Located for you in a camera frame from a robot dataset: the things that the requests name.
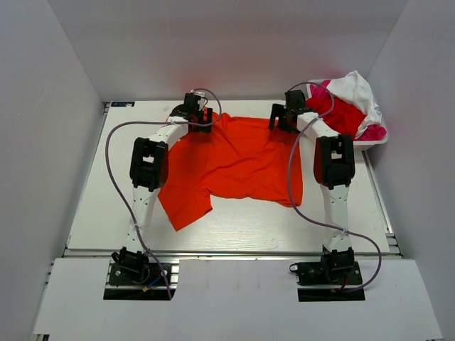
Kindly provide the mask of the orange t-shirt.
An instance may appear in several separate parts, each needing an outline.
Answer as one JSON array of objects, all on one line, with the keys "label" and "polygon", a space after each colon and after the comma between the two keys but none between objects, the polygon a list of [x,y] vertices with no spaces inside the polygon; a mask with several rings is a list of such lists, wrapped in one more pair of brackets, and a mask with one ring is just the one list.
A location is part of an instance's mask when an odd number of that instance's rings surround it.
[{"label": "orange t-shirt", "polygon": [[159,201],[178,231],[212,210],[213,196],[300,205],[304,180],[296,134],[266,119],[222,114],[209,133],[190,132],[169,152]]}]

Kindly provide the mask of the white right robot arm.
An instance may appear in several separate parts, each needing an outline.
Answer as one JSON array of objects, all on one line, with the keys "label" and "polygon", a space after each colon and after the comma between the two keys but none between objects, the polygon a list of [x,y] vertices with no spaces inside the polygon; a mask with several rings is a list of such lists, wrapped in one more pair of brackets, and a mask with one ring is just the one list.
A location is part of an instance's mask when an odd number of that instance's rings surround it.
[{"label": "white right robot arm", "polygon": [[316,110],[309,108],[301,90],[287,91],[284,104],[272,105],[268,127],[303,133],[314,145],[313,172],[323,195],[323,226],[332,230],[323,243],[323,253],[350,251],[347,199],[355,175],[352,137],[333,130]]}]

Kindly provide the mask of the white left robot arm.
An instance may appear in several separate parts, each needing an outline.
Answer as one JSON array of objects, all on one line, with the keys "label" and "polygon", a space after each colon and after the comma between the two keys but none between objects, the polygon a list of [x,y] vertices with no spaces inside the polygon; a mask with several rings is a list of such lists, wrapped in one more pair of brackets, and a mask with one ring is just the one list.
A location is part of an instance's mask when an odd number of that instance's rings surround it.
[{"label": "white left robot arm", "polygon": [[217,121],[213,110],[207,107],[210,90],[196,88],[185,94],[183,103],[172,109],[168,119],[146,138],[134,141],[129,177],[133,187],[133,214],[127,232],[125,247],[130,251],[143,251],[140,241],[144,230],[151,225],[154,205],[169,173],[171,148],[190,132],[210,133]]}]

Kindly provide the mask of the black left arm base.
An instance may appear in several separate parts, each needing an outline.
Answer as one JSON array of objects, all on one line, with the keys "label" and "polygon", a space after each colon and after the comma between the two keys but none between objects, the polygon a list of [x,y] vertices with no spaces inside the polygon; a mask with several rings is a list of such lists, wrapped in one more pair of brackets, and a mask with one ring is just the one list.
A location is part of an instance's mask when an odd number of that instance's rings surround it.
[{"label": "black left arm base", "polygon": [[111,254],[103,299],[106,301],[169,301],[178,280],[178,266],[157,264],[140,251],[125,247]]}]

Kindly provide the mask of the pink t-shirt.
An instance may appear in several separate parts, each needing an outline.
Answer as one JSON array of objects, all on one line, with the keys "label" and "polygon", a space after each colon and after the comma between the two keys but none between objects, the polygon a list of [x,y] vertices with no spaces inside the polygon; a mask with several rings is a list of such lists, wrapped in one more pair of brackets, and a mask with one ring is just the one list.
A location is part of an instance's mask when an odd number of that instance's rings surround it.
[{"label": "pink t-shirt", "polygon": [[[331,107],[331,99],[328,93],[316,85],[309,85],[309,99],[307,104],[314,108],[319,114],[323,114]],[[342,134],[350,134],[357,142],[366,142],[369,144],[382,141],[387,136],[387,130],[381,123],[367,123],[364,131],[360,126],[367,119],[364,113],[355,107],[354,104],[348,103],[345,99],[335,95],[335,107],[324,120],[334,130]]]}]

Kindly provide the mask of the red t-shirt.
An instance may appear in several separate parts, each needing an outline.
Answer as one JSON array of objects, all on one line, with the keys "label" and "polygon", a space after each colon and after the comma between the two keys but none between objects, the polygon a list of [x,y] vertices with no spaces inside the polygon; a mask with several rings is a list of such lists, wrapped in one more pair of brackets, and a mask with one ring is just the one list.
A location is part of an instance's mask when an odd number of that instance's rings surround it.
[{"label": "red t-shirt", "polygon": [[[329,127],[340,134],[348,134],[355,139],[358,128],[365,115],[354,105],[334,98],[334,108],[323,118]],[[324,114],[332,105],[331,99],[312,97],[306,101],[308,107],[315,109],[318,114]]]}]

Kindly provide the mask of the white t-shirt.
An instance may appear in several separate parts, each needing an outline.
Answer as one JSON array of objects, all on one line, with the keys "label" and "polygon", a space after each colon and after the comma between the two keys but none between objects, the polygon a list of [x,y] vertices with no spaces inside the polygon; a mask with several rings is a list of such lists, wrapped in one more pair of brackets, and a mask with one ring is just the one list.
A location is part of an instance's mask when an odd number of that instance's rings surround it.
[{"label": "white t-shirt", "polygon": [[382,125],[382,113],[368,81],[357,71],[328,81],[328,90],[335,97],[353,105],[363,118],[355,133],[359,141],[380,141],[387,131]]}]

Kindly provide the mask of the blue table label sticker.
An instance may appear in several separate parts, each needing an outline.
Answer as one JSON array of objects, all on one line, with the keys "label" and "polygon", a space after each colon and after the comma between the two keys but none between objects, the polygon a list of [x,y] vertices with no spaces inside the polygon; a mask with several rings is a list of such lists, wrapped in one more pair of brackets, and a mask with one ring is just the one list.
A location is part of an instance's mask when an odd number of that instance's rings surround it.
[{"label": "blue table label sticker", "polygon": [[111,107],[134,107],[135,101],[113,101],[110,103]]}]

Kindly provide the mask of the white plastic basket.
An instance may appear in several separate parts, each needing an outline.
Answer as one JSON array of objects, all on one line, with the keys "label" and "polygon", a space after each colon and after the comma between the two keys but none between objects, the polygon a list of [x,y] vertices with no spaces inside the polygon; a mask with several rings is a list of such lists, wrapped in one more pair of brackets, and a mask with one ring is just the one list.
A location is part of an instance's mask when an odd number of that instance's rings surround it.
[{"label": "white plastic basket", "polygon": [[[326,91],[321,89],[317,85],[306,85],[304,92],[306,94],[306,98],[313,97],[315,90],[322,92],[324,97],[327,97]],[[354,144],[354,149],[359,151],[367,151],[369,148],[372,148],[377,145],[385,144],[388,141],[387,130],[384,125],[384,121],[382,125],[373,125],[369,126],[365,133],[360,137],[360,139],[356,139]]]}]

